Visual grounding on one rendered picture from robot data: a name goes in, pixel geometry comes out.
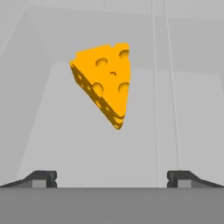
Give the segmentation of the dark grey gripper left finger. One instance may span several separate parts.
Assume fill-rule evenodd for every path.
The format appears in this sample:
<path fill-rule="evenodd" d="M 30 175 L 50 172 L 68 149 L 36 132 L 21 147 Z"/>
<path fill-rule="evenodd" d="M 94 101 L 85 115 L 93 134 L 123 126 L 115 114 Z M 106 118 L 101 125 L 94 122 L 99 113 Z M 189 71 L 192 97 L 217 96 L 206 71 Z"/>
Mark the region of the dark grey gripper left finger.
<path fill-rule="evenodd" d="M 0 185 L 0 188 L 56 188 L 58 186 L 56 179 L 56 171 L 33 171 L 23 179 Z"/>

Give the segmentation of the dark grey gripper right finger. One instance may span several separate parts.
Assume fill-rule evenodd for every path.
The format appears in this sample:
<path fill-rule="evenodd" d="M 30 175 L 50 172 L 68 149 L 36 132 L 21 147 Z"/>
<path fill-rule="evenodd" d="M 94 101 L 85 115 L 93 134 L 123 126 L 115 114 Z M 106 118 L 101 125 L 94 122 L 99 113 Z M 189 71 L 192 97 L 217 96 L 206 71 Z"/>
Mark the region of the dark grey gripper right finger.
<path fill-rule="evenodd" d="M 224 185 L 201 179 L 191 171 L 168 171 L 167 179 L 168 188 L 224 188 Z"/>

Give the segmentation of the orange cheese wedge with holes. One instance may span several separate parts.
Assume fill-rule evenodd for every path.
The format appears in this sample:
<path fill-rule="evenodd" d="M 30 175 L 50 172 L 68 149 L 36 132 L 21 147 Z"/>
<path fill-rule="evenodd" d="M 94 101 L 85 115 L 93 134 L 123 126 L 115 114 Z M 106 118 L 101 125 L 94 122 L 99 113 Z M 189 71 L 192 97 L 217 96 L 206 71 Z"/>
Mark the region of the orange cheese wedge with holes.
<path fill-rule="evenodd" d="M 99 45 L 75 54 L 69 64 L 76 83 L 119 130 L 130 88 L 130 45 Z"/>

